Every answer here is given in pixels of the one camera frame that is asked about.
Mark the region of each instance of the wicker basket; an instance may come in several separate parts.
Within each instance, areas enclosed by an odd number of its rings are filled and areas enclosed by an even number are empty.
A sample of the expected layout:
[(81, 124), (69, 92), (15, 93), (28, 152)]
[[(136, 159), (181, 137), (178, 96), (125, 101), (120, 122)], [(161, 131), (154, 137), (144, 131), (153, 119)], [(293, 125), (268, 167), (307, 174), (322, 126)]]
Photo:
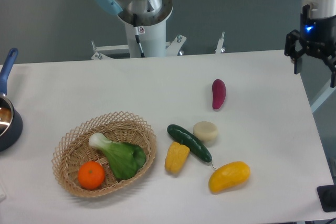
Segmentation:
[[(133, 178), (116, 180), (103, 153), (88, 145), (89, 137), (95, 132), (101, 132), (112, 141), (139, 145), (146, 153), (146, 163)], [(141, 177), (153, 163), (155, 152), (156, 137), (151, 126), (132, 113), (115, 112), (91, 119), (67, 133), (55, 148), (52, 169), (66, 191), (79, 197), (98, 197), (112, 193)], [(87, 161), (100, 163), (106, 173), (105, 181), (96, 190), (83, 189), (77, 180), (79, 167)]]

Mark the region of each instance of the black pot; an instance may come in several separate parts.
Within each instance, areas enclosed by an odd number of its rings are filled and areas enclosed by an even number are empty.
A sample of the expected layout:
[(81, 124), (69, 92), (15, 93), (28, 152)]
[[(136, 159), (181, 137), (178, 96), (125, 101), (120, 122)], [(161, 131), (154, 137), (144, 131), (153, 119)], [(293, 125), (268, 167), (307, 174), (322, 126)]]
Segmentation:
[(7, 80), (18, 55), (18, 50), (12, 48), (0, 72), (0, 151), (12, 146), (20, 137), (23, 122), (20, 114), (14, 109), (7, 95)]

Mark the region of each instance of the purple sweet potato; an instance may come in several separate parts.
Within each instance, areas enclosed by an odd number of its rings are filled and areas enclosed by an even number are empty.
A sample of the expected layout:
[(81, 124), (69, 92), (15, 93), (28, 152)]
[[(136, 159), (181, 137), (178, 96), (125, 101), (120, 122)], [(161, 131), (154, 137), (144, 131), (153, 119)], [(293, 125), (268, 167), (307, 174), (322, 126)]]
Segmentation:
[(224, 103), (226, 87), (222, 80), (216, 79), (212, 83), (212, 108), (218, 110)]

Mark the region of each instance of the green leafy vegetable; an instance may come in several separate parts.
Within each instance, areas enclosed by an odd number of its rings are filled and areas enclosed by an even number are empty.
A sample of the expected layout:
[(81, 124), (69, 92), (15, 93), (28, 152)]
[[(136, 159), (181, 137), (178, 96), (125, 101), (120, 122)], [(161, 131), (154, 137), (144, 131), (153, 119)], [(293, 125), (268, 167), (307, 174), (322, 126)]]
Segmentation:
[(92, 134), (89, 145), (103, 152), (117, 179), (134, 177), (146, 162), (146, 154), (140, 146), (130, 143), (116, 143), (108, 140), (101, 133)]

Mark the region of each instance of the orange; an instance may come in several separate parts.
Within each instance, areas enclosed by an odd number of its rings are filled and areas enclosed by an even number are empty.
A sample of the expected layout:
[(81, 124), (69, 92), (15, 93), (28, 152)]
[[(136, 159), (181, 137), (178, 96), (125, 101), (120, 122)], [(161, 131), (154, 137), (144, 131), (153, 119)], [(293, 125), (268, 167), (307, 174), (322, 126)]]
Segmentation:
[(88, 190), (94, 190), (103, 183), (105, 179), (105, 171), (101, 164), (89, 161), (79, 168), (78, 171), (79, 184)]

